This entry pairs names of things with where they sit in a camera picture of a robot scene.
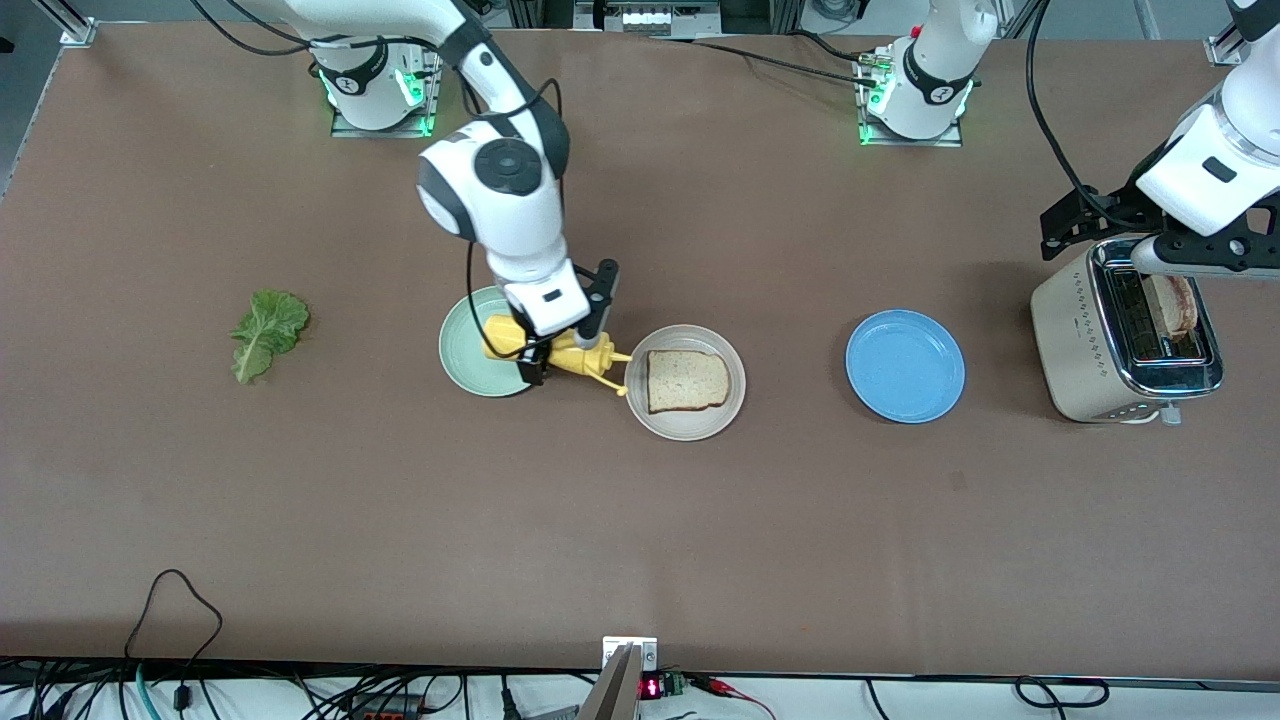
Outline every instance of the toaster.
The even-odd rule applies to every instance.
[[[1080,423],[1181,423],[1180,404],[1222,384],[1222,360],[1196,281],[1199,320],[1180,340],[1152,322],[1130,252],[1140,236],[1098,242],[1032,293],[1053,405]]]

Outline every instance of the yellow bottle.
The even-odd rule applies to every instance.
[[[500,354],[512,352],[525,345],[525,328],[520,327],[511,315],[490,315],[484,323],[484,334],[489,336],[489,342]],[[483,340],[480,345],[484,346],[485,357],[492,360],[512,360],[512,357],[495,356]],[[564,331],[552,340],[552,355],[548,363],[570,373],[595,378],[613,388],[613,392],[618,393],[618,397],[622,397],[627,393],[627,388],[604,379],[604,373],[614,363],[627,363],[630,360],[630,355],[613,351],[613,341],[609,340],[609,333],[600,333],[600,342],[595,343],[595,347],[582,350],[573,342],[573,331]]]

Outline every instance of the green plate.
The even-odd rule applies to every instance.
[[[490,315],[511,313],[507,297],[497,287],[480,288],[471,297],[476,301],[480,324]],[[462,389],[483,397],[507,397],[529,387],[520,378],[520,368],[515,363],[485,357],[481,342],[480,331],[471,319],[471,307],[463,297],[440,325],[440,364],[449,379]]]

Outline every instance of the lettuce leaf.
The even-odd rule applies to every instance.
[[[241,341],[233,355],[232,374],[236,379],[247,384],[271,366],[273,357],[293,350],[298,343],[298,332],[310,318],[307,305],[288,292],[255,292],[248,314],[230,333]]]

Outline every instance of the blue plate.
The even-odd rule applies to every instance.
[[[868,407],[899,423],[947,414],[964,389],[964,356],[946,328],[913,310],[863,320],[845,348],[845,372]]]

